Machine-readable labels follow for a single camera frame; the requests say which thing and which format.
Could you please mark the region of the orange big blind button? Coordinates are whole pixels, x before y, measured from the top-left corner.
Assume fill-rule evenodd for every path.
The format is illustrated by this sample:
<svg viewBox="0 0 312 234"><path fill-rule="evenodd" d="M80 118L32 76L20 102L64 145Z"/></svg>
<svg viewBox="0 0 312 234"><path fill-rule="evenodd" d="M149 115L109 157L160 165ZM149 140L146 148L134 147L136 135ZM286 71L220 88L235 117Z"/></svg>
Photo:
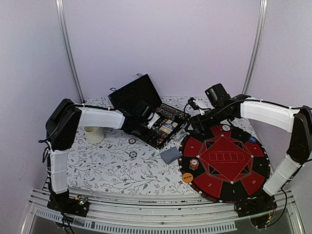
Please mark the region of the orange big blind button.
<svg viewBox="0 0 312 234"><path fill-rule="evenodd" d="M193 181L194 177L191 173L184 173L182 175L182 181L185 183L191 183Z"/></svg>

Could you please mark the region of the blue small blind button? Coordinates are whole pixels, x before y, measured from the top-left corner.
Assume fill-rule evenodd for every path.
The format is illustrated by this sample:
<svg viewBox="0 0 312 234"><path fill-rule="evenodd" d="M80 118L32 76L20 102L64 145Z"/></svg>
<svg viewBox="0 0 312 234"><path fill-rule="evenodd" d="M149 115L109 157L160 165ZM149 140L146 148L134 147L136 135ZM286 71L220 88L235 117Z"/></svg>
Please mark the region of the blue small blind button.
<svg viewBox="0 0 312 234"><path fill-rule="evenodd" d="M255 137L253 137L253 136L250 136L250 137L249 137L249 141L250 141L251 143L257 143L257 139L256 139Z"/></svg>

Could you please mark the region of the red 5 poker chip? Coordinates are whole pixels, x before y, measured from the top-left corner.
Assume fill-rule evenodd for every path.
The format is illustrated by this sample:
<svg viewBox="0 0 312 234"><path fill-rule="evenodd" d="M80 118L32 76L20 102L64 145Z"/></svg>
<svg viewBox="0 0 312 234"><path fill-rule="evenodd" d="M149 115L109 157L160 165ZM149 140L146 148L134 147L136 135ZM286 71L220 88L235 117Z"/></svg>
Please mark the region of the red 5 poker chip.
<svg viewBox="0 0 312 234"><path fill-rule="evenodd" d="M198 167L199 167L199 161L195 158L191 159L189 163L189 168L191 170L196 170Z"/></svg>

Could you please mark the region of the white dealer button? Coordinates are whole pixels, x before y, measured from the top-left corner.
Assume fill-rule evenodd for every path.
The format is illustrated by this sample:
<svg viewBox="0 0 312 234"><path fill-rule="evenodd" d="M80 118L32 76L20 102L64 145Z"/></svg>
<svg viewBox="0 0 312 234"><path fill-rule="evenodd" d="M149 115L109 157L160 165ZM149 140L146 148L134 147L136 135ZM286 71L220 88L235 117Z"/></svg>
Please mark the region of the white dealer button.
<svg viewBox="0 0 312 234"><path fill-rule="evenodd" d="M222 131L228 132L230 130L231 130L231 126L230 125L226 125L226 124L222 125Z"/></svg>

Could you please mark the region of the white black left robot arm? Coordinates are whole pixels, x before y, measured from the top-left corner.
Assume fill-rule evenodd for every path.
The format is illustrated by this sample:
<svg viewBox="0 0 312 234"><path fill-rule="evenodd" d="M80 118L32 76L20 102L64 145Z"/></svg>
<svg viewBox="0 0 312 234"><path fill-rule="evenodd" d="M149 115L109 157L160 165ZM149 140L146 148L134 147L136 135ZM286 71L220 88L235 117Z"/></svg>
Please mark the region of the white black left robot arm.
<svg viewBox="0 0 312 234"><path fill-rule="evenodd" d="M45 143L50 200L47 207L61 212L86 217L89 211L88 198L69 196L67 184L67 158L76 132L81 127L121 129L130 135L145 135L160 116L147 103L140 101L131 112L122 113L114 108L75 104L65 98L46 122Z"/></svg>

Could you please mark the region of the grey card deck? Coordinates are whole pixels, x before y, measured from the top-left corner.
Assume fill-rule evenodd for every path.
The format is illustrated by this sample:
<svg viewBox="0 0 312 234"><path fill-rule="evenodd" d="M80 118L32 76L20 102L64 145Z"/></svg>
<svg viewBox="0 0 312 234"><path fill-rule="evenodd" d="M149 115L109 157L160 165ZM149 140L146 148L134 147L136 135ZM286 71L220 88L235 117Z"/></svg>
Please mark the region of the grey card deck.
<svg viewBox="0 0 312 234"><path fill-rule="evenodd" d="M176 147L172 147L160 153L161 158L166 164L171 164L173 161L181 157L181 155L182 153Z"/></svg>

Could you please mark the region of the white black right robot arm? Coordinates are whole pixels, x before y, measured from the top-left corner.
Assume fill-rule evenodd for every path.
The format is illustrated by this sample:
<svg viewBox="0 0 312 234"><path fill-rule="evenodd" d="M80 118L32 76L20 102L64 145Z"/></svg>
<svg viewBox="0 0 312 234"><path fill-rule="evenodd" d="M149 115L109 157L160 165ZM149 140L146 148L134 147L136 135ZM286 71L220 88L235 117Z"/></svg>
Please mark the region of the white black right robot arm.
<svg viewBox="0 0 312 234"><path fill-rule="evenodd" d="M245 118L258 131L269 150L269 159L274 169L262 189L247 200L236 202L242 211L256 213L274 208L274 195L283 190L304 165L311 161L312 153L312 109L309 106L292 107L267 100L256 99L246 94L230 97L222 84L216 84L206 91L212 108L192 97L187 101L199 117L192 117L189 123L195 127L204 123L212 126L231 118Z"/></svg>

